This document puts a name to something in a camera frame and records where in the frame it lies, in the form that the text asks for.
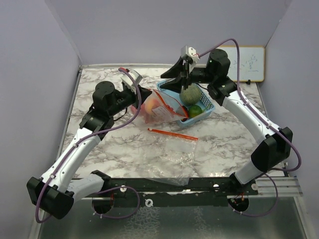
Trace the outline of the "green netted melon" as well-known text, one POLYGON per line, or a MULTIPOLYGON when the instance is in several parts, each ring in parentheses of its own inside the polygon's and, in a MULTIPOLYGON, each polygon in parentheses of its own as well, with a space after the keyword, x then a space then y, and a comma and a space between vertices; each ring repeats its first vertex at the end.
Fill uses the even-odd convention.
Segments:
POLYGON ((201 89, 198 85, 192 84, 186 90, 182 89, 179 98, 185 106, 195 105, 201 98, 201 89))

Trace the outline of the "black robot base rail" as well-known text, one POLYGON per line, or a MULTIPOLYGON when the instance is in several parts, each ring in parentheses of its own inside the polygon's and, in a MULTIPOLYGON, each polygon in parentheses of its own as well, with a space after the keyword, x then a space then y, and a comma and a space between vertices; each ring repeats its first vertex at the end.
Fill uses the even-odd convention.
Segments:
POLYGON ((98 170, 94 171, 104 180, 102 189, 89 196, 110 201, 114 207, 134 207, 138 199, 146 207, 151 200, 153 207, 226 207, 227 197, 255 196, 258 189, 255 180, 242 186, 233 177, 191 177, 182 186, 161 182, 159 179, 114 178, 98 170))

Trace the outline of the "clear zip bag orange zipper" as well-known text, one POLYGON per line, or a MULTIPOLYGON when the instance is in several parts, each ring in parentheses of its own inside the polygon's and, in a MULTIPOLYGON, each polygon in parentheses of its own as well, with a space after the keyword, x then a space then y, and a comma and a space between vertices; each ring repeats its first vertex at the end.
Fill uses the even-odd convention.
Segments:
POLYGON ((188 118, 188 112, 175 98, 161 92, 159 90, 151 89, 152 94, 145 100, 154 98, 160 103, 160 106, 153 110, 154 114, 149 115, 145 111, 145 102, 141 105, 138 120, 145 124, 159 124, 163 122, 173 122, 184 118, 188 118))

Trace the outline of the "pink peach with leaf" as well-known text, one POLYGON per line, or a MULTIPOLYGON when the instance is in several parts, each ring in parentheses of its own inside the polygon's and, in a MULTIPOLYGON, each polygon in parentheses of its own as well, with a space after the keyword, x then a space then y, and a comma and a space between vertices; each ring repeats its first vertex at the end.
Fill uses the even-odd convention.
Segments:
POLYGON ((147 114, 153 115, 154 114, 153 110, 159 106, 160 106, 159 101, 157 99, 152 98, 148 100, 147 102, 145 102, 145 111, 147 114))

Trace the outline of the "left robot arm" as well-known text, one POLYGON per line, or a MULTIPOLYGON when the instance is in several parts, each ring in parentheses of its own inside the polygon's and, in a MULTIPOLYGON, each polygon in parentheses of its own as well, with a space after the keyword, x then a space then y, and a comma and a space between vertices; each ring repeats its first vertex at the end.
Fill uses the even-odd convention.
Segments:
POLYGON ((74 203, 91 194, 106 196, 115 190, 130 190, 126 185, 112 186, 111 177, 96 170, 88 177, 77 182, 72 178, 89 153, 104 139, 114 127, 114 115, 133 106, 137 111, 142 103, 151 95, 151 90, 138 85, 122 83, 119 91, 109 81, 102 81, 95 87, 92 95, 93 103, 83 116, 73 140, 55 163, 39 178, 31 177, 27 182, 27 190, 31 202, 36 206, 35 218, 39 218, 39 210, 43 210, 56 219, 62 219, 72 209, 74 203))

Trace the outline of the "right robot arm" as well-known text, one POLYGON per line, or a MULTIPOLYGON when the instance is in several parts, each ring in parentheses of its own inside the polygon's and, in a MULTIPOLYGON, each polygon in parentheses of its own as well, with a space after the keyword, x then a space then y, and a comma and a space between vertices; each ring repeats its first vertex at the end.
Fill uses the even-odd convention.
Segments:
POLYGON ((196 66, 198 59, 194 49, 180 56, 170 69, 161 74, 160 77, 166 81, 160 88, 181 93, 191 84, 207 84, 210 97, 230 111, 252 134, 258 147, 250 161, 230 176, 230 191, 240 195, 249 182, 290 156, 293 133, 288 127, 281 128, 260 113, 239 90, 238 84, 228 77, 231 62, 226 51, 211 50, 205 67, 196 66))

